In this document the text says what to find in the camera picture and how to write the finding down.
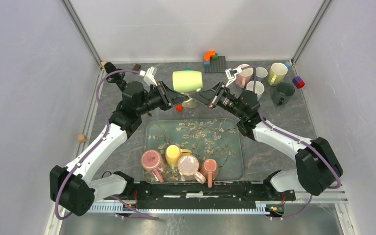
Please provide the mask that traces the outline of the light green mug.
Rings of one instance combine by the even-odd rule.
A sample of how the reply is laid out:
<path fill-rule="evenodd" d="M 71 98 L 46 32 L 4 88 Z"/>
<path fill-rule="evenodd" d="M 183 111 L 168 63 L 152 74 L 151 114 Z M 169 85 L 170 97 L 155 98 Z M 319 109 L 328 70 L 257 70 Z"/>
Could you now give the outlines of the light green mug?
<path fill-rule="evenodd" d="M 192 93 L 203 88 L 202 73 L 195 70 L 174 71 L 172 74 L 173 89 L 180 93 Z"/>

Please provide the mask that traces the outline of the cream and green mug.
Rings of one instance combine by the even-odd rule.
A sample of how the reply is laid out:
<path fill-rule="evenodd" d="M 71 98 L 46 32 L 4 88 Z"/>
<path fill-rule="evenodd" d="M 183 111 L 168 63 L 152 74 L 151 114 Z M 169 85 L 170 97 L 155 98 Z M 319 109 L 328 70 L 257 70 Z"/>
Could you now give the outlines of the cream and green mug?
<path fill-rule="evenodd" d="M 188 109 L 193 109 L 193 108 L 195 108 L 197 105 L 198 105 L 198 101 L 195 100 L 195 99 L 193 99 L 193 98 L 190 98 L 189 100 L 184 101 L 184 102 L 182 103 L 182 106 L 183 106 L 184 108 L 188 108 Z"/>

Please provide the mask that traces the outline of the light pink hexagonal mug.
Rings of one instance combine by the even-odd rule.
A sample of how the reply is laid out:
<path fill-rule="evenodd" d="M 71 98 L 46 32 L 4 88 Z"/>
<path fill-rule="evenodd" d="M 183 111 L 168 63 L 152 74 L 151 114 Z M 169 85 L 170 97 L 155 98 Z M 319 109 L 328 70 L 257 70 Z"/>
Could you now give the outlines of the light pink hexagonal mug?
<path fill-rule="evenodd" d="M 254 71 L 248 64 L 241 64 L 239 66 L 242 68 L 242 72 L 236 75 L 235 84 L 240 88 L 244 88 L 253 77 Z"/>

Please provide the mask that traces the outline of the light blue mug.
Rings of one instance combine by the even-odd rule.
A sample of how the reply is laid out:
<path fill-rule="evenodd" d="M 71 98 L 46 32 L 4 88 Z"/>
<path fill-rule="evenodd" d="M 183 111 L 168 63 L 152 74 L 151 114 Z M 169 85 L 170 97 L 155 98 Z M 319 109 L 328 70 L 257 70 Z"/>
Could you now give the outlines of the light blue mug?
<path fill-rule="evenodd" d="M 259 81 L 250 81 L 246 85 L 246 90 L 254 92 L 257 95 L 258 101 L 260 101 L 262 94 L 265 91 L 265 87 Z"/>

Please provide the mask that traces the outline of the blue-grey square mug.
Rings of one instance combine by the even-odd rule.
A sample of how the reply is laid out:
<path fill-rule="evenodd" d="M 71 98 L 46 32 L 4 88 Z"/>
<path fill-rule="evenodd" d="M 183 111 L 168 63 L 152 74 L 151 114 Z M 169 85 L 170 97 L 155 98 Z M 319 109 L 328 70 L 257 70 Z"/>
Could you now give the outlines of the blue-grey square mug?
<path fill-rule="evenodd" d="M 263 82 L 263 80 L 268 76 L 267 69 L 263 67 L 257 67 L 256 68 L 256 80 L 259 82 Z"/>

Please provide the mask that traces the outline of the pale pink mug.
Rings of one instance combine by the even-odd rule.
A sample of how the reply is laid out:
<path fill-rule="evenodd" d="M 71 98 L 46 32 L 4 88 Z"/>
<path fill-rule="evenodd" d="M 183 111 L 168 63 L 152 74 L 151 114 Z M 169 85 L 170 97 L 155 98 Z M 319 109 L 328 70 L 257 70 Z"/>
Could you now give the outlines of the pale pink mug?
<path fill-rule="evenodd" d="M 183 181 L 197 181 L 201 184 L 206 181 L 205 176 L 199 170 L 199 161 L 193 155 L 182 156 L 178 160 L 177 168 Z"/>

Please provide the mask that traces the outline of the coral mug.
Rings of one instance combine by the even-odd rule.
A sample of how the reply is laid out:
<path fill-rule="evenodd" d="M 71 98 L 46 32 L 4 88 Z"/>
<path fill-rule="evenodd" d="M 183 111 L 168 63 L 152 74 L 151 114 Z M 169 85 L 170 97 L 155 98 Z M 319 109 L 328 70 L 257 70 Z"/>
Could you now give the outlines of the coral mug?
<path fill-rule="evenodd" d="M 211 188 L 213 181 L 219 173 L 219 167 L 216 160 L 206 159 L 201 165 L 200 172 L 206 177 L 208 188 Z"/>

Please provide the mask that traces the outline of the yellow-green hexagonal mug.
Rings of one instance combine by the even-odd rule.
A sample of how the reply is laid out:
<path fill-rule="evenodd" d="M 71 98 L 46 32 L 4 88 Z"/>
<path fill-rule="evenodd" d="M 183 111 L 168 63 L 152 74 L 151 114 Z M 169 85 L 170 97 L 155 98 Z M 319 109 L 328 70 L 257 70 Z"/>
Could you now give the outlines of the yellow-green hexagonal mug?
<path fill-rule="evenodd" d="M 276 86 L 283 81 L 288 72 L 288 67 L 284 63 L 273 63 L 267 77 L 270 86 Z"/>

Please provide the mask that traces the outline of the dark teal mug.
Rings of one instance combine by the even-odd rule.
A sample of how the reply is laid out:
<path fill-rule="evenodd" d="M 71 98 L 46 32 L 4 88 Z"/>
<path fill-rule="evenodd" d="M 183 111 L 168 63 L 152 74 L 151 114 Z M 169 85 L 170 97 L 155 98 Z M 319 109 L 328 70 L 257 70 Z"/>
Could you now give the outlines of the dark teal mug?
<path fill-rule="evenodd" d="M 288 82 L 280 82 L 274 89 L 271 99 L 272 101 L 278 105 L 282 106 L 285 105 L 290 98 L 294 95 L 295 88 L 291 83 Z"/>

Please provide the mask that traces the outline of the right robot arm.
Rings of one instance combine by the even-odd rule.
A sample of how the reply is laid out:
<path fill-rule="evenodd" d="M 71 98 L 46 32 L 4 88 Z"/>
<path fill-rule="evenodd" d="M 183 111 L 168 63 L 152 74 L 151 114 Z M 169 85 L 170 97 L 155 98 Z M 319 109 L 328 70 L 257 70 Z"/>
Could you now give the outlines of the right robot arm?
<path fill-rule="evenodd" d="M 342 186 L 343 169 L 329 142 L 322 137 L 304 138 L 275 126 L 259 112 L 260 103 L 252 91 L 243 91 L 235 97 L 220 82 L 212 89 L 192 93 L 191 97 L 210 109 L 219 106 L 235 115 L 240 119 L 237 127 L 243 136 L 267 144 L 294 160 L 294 170 L 280 170 L 268 178 L 269 183 L 263 186 L 266 198 L 275 200 L 288 190 L 304 190 L 318 196 L 326 189 Z"/>

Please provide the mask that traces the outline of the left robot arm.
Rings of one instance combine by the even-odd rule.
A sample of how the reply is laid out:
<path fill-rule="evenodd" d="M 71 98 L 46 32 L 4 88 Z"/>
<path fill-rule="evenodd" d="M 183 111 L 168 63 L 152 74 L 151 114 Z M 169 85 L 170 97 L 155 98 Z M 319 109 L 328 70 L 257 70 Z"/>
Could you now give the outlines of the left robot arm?
<path fill-rule="evenodd" d="M 77 216 L 82 216 L 91 205 L 101 199 L 118 195 L 129 199 L 134 186 L 129 177 L 112 174 L 94 180 L 93 177 L 107 158 L 125 143 L 142 123 L 142 115 L 156 108 L 168 110 L 188 100 L 188 96 L 176 92 L 162 81 L 146 90 L 141 82 L 130 82 L 121 87 L 122 101 L 107 119 L 99 136 L 73 161 L 65 167 L 56 165 L 49 174 L 50 197 L 55 202 L 58 219 L 62 206 Z"/>

